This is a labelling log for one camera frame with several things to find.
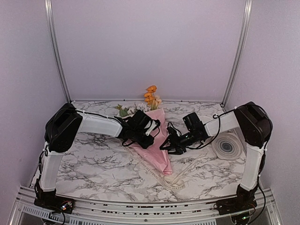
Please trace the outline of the peach flower long green stem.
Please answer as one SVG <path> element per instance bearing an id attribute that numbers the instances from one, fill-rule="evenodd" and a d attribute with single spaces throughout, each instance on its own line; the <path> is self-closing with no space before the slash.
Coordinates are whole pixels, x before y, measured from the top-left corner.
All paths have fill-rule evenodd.
<path id="1" fill-rule="evenodd" d="M 161 103 L 162 103 L 162 99 L 160 98 L 160 96 L 155 95 L 153 100 L 153 107 L 152 107 L 153 110 L 158 109 Z"/>

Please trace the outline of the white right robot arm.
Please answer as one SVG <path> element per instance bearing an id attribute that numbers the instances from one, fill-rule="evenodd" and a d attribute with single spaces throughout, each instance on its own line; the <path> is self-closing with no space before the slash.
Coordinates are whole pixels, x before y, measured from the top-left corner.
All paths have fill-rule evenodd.
<path id="1" fill-rule="evenodd" d="M 169 154 L 181 155 L 187 149 L 194 149 L 196 142 L 202 144 L 196 149 L 206 147 L 204 141 L 211 139 L 213 143 L 222 133 L 239 129 L 244 139 L 246 150 L 246 164 L 239 189 L 247 193 L 258 186 L 259 175 L 263 169 L 265 152 L 272 135 L 273 124 L 266 111 L 259 105 L 250 101 L 232 110 L 215 114 L 213 119 L 202 122 L 197 113 L 192 112 L 183 118 L 187 133 L 181 134 L 176 128 L 167 127 L 168 137 L 160 145 L 160 150 Z"/>

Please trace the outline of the pink wrapping paper sheet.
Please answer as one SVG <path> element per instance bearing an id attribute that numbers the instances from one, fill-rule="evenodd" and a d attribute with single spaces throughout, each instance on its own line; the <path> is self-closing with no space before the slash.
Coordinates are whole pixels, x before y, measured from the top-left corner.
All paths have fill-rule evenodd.
<path id="1" fill-rule="evenodd" d="M 160 145 L 167 139 L 168 132 L 166 129 L 165 112 L 162 108 L 146 112 L 152 119 L 159 120 L 161 125 L 159 126 L 160 132 L 154 138 L 154 143 L 147 149 L 143 149 L 140 145 L 134 143 L 127 150 L 136 152 L 139 157 L 148 162 L 152 167 L 157 169 L 163 175 L 171 175 L 173 170 L 168 152 L 166 150 L 160 150 Z"/>

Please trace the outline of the orange flower stem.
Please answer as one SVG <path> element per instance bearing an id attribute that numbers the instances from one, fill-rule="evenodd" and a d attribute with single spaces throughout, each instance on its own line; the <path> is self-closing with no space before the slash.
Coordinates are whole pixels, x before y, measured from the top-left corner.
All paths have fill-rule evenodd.
<path id="1" fill-rule="evenodd" d="M 147 105 L 150 107 L 151 110 L 157 109 L 157 103 L 155 97 L 156 90 L 157 87 L 155 85 L 152 85 L 146 89 L 147 92 L 144 94 L 144 101 L 147 103 Z"/>

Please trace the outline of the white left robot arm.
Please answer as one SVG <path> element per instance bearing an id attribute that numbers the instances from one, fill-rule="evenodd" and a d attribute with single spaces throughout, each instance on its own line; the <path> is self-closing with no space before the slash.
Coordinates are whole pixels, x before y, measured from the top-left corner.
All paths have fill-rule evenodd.
<path id="1" fill-rule="evenodd" d="M 64 104 L 45 126 L 45 144 L 39 157 L 39 177 L 34 187 L 37 199 L 50 209 L 59 205 L 57 173 L 64 153 L 72 147 L 78 133 L 108 135 L 147 149 L 155 140 L 151 132 L 159 127 L 158 119 L 152 119 L 141 110 L 123 119 L 80 111 L 71 103 Z"/>

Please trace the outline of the cream ribbon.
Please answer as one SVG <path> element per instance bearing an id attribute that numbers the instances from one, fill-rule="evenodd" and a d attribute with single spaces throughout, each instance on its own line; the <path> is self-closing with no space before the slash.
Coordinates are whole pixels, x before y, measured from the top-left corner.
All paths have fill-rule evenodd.
<path id="1" fill-rule="evenodd" d="M 192 162 L 178 174 L 173 174 L 171 161 L 168 153 L 163 150 L 151 148 L 150 150 L 142 149 L 136 145 L 124 146 L 134 159 L 138 160 L 140 165 L 151 175 L 157 182 L 168 190 L 182 190 L 185 188 L 185 182 L 182 177 L 188 170 L 196 164 L 198 159 L 207 155 L 208 151 L 203 150 L 192 160 Z"/>

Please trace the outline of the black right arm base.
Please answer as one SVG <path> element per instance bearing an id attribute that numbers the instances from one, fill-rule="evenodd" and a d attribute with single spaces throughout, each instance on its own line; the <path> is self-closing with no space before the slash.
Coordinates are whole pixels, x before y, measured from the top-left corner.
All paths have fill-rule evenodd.
<path id="1" fill-rule="evenodd" d="M 255 200 L 255 192 L 257 189 L 258 185 L 249 191 L 238 185 L 236 197 L 216 201 L 214 209 L 218 210 L 220 215 L 225 215 L 255 208 L 257 206 Z"/>

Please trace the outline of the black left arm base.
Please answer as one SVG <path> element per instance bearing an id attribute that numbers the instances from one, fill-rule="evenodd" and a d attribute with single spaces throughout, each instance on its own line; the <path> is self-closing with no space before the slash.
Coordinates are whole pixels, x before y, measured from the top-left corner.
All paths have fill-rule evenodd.
<path id="1" fill-rule="evenodd" d="M 62 211 L 67 214 L 72 213 L 75 205 L 74 199 L 58 196 L 56 195 L 56 190 L 45 192 L 39 186 L 35 186 L 34 190 L 36 194 L 34 205 L 49 210 Z"/>

